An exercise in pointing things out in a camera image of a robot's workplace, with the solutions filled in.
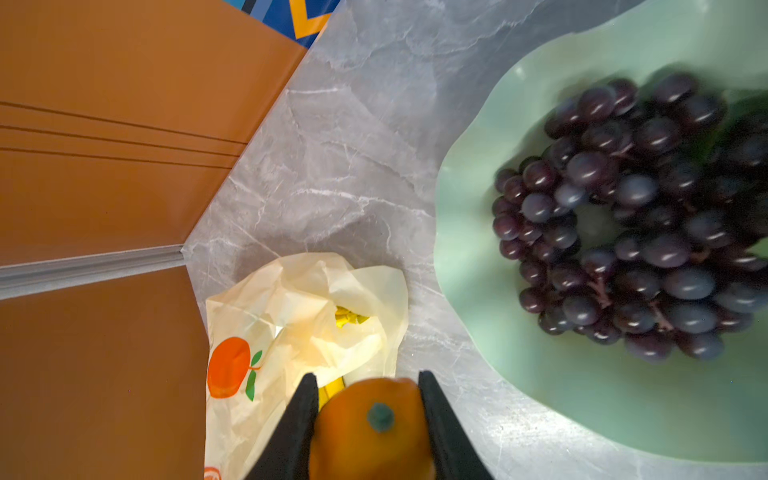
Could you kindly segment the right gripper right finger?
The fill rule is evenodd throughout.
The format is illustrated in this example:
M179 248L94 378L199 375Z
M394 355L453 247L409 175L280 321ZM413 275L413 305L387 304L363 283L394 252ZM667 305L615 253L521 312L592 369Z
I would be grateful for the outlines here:
M492 475L475 451L435 375L430 371L420 371L418 386L436 478L492 480Z

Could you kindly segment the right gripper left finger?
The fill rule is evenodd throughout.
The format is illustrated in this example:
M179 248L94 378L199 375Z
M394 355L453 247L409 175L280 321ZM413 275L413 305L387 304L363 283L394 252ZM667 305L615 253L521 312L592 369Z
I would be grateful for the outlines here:
M316 376L305 374L246 480L307 480L310 445L319 411Z

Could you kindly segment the green orange papaya fruit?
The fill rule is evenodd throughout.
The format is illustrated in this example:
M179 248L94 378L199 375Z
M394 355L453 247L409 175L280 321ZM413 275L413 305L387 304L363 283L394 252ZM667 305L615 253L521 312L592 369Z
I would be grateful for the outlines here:
M434 479L424 405L410 379L358 381L320 409L311 479Z

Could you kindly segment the cream plastic bag orange print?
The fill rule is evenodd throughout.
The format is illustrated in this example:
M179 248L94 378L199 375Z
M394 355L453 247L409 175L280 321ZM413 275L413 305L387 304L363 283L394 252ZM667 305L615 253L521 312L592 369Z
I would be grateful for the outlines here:
M338 307L368 320L336 326ZM278 258L206 301L204 478L242 479L302 377L318 388L396 373L408 326L403 273L352 267L335 253Z

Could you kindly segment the dark grape bunch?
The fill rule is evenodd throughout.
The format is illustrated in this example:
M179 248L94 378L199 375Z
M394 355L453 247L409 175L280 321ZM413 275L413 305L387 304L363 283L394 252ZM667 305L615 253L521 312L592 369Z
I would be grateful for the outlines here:
M547 334L711 360L767 308L767 99L693 74L563 101L543 153L496 172L492 228Z

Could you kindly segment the yellow banana bunch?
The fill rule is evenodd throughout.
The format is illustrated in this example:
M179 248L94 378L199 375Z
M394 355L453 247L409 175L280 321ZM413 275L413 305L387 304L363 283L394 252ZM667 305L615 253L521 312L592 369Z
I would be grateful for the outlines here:
M359 325L368 320L367 316L362 316L343 307L338 307L335 313L336 326L342 328L347 324ZM318 405L322 409L329 400L336 394L343 391L345 382L342 377L333 380L322 388L318 389Z

